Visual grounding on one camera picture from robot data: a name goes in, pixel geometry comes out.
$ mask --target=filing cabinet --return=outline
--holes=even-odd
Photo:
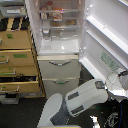
[[[0,32],[0,94],[45,96],[30,27],[12,31],[13,20],[8,19],[7,30]]]

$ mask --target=beige drawer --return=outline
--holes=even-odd
[[[0,67],[34,65],[31,49],[0,51]]]
[[[42,79],[79,78],[78,56],[38,57]]]
[[[60,93],[65,97],[68,92],[78,87],[79,79],[43,80],[43,84],[47,98],[55,93]]]
[[[38,80],[31,82],[0,83],[0,93],[30,93],[39,91]]]
[[[37,76],[37,75],[38,72],[36,66],[0,68],[0,77]]]
[[[29,49],[31,48],[27,30],[0,32],[0,49]]]

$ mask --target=drawer handle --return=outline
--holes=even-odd
[[[17,89],[16,90],[10,90],[10,91],[3,91],[3,88],[4,87],[1,87],[1,89],[0,89],[0,92],[4,92],[4,93],[9,93],[9,92],[19,92],[19,85],[18,85],[18,87],[17,87]]]
[[[6,64],[9,62],[9,59],[7,59],[5,62],[0,62],[0,64]]]
[[[63,65],[66,65],[66,64],[71,63],[71,61],[68,61],[68,62],[65,62],[65,63],[62,63],[62,64],[57,64],[57,63],[55,63],[55,62],[53,62],[53,61],[50,61],[49,63],[50,63],[50,64],[53,64],[53,65],[56,65],[56,66],[63,66]]]
[[[66,83],[69,82],[69,80],[64,81],[64,82],[59,82],[59,81],[52,81],[52,82],[55,83],[55,84],[66,84]]]
[[[5,75],[15,75],[16,71],[14,71],[13,73],[0,73],[0,76],[5,76]]]

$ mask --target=white refrigerator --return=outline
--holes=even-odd
[[[128,70],[128,0],[25,0],[25,3],[47,98],[59,91],[65,95],[78,86],[80,63],[103,82],[118,68]],[[70,84],[69,79],[77,81]],[[127,90],[128,76],[120,81]]]

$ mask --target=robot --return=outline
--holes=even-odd
[[[94,104],[104,103],[108,99],[118,102],[127,99],[128,91],[120,82],[120,77],[126,75],[128,70],[118,69],[108,75],[105,84],[100,79],[92,79],[67,93],[65,98],[54,94],[46,102],[37,127],[66,125],[69,115],[76,117]]]

